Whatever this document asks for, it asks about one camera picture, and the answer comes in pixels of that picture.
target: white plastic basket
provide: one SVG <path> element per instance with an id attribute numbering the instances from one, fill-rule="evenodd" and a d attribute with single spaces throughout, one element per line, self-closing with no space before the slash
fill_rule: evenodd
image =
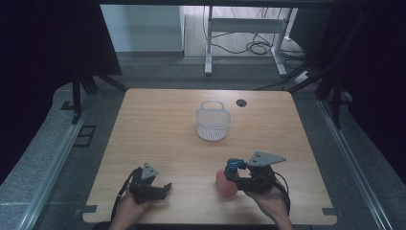
<path id="1" fill-rule="evenodd" d="M 208 107 L 208 104 L 221 104 L 221 108 Z M 227 135 L 231 115 L 224 104 L 217 100 L 203 102 L 196 110 L 197 134 L 208 141 L 219 141 Z"/>

